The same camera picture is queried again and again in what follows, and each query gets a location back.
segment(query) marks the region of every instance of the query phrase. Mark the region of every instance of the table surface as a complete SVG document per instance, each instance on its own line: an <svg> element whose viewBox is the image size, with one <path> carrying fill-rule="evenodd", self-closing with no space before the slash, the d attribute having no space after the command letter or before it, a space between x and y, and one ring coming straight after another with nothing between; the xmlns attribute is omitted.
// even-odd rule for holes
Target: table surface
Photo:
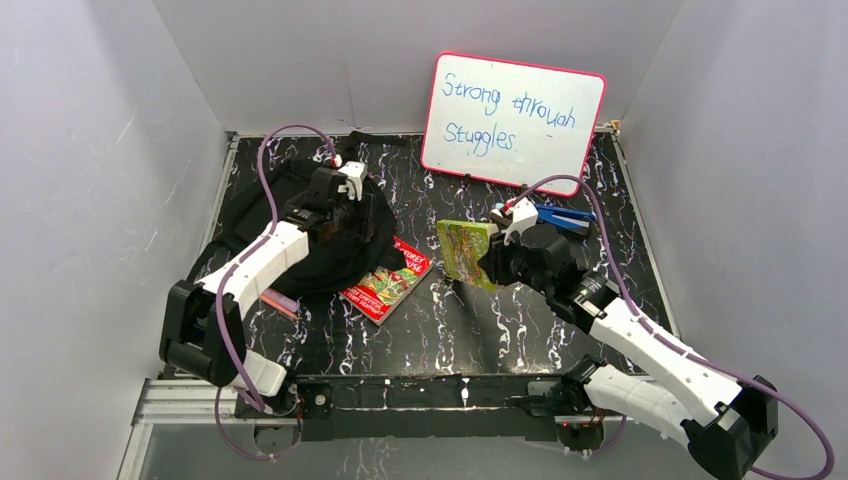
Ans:
<svg viewBox="0 0 848 480"><path fill-rule="evenodd" d="M436 221L488 221L492 206L514 197L519 189L425 170L419 161L422 137L404 138L406 146L362 144L360 160L397 216L396 235L437 265L380 327L339 295L300 299L297 323L258 302L244 322L248 348L300 374L564 372L587 353L635 372L621 354L557 320L543 297L528 287L515 285L492 293L444 277L438 264L442 254ZM239 139L224 203L257 181L260 141ZM614 142L611 133L595 134L584 179L599 194L613 254L634 299L647 315L670 329ZM270 168L286 158L312 156L319 146L313 137L272 140ZM571 198L537 195L534 201L591 209L583 193ZM583 266L608 273L597 232L575 244L572 254ZM209 262L207 271L227 259L222 252Z"/></svg>

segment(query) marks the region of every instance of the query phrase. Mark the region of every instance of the whiteboard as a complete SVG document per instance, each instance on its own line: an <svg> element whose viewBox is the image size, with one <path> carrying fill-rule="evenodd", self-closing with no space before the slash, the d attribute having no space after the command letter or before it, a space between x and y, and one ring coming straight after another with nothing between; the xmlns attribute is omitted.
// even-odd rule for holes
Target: whiteboard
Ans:
<svg viewBox="0 0 848 480"><path fill-rule="evenodd" d="M442 53L421 164L515 186L580 177L605 90L597 73ZM540 191L571 196L577 188L558 181Z"/></svg>

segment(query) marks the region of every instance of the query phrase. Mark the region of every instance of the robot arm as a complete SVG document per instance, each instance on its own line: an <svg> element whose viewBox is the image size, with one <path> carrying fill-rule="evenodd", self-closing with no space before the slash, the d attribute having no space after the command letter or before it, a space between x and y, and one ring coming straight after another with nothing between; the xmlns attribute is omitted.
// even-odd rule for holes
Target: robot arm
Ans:
<svg viewBox="0 0 848 480"><path fill-rule="evenodd" d="M492 219L502 229L479 263L493 283L530 286L557 317L623 353L658 383L585 358L563 378L561 398L576 411L596 406L633 417L686 446L716 478L741 479L777 435L776 401L688 361L685 357L698 354L642 314L653 330L648 333L615 283L580 269L568 240L552 225L537 224L528 200L503 213L493 210ZM657 336L685 353L667 348Z"/></svg>
<svg viewBox="0 0 848 480"><path fill-rule="evenodd" d="M197 283L177 282L168 294L160 358L219 387L244 389L246 382L225 349L217 321L215 298L223 284L227 335L257 391L273 409L288 408L281 387L286 369L247 350L242 321L259 296L292 265L306 258L310 242L339 231L368 241L372 203L363 193L365 165L347 162L335 170L318 168L310 187L282 210L282 220L265 231L226 265Z"/></svg>

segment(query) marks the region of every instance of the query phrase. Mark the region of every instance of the gray wall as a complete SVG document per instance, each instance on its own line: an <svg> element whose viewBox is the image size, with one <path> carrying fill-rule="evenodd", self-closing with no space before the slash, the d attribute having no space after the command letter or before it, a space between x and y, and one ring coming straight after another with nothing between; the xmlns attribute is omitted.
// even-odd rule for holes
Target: gray wall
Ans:
<svg viewBox="0 0 848 480"><path fill-rule="evenodd" d="M0 2L0 478L114 478L225 136L149 0Z"/></svg>
<svg viewBox="0 0 848 480"><path fill-rule="evenodd" d="M443 50L599 72L621 118L682 0L154 0L227 130L424 130Z"/></svg>
<svg viewBox="0 0 848 480"><path fill-rule="evenodd" d="M684 339L814 413L848 478L848 3L687 1L622 126ZM824 455L788 410L759 463Z"/></svg>

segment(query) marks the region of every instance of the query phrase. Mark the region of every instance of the black backpack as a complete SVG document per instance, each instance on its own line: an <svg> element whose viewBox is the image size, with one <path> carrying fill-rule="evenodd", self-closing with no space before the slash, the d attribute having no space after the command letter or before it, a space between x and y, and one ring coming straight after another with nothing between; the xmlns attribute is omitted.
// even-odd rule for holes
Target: black backpack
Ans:
<svg viewBox="0 0 848 480"><path fill-rule="evenodd" d="M341 140L338 152L344 163L356 161L360 143L404 145L397 137L378 137L354 131ZM312 173L322 165L312 158L286 160L267 175L277 209L306 190ZM374 235L364 243L336 236L330 240L309 242L309 255L281 275L271 288L291 298L335 293L355 285L367 272L378 266L400 270L406 266L403 253L394 248L395 216L377 183L368 177L362 183L365 193L374 194ZM219 249L232 254L244 250L271 221L268 200L257 180L221 208L221 233L212 239L198 257L188 275L194 282L201 268Z"/></svg>

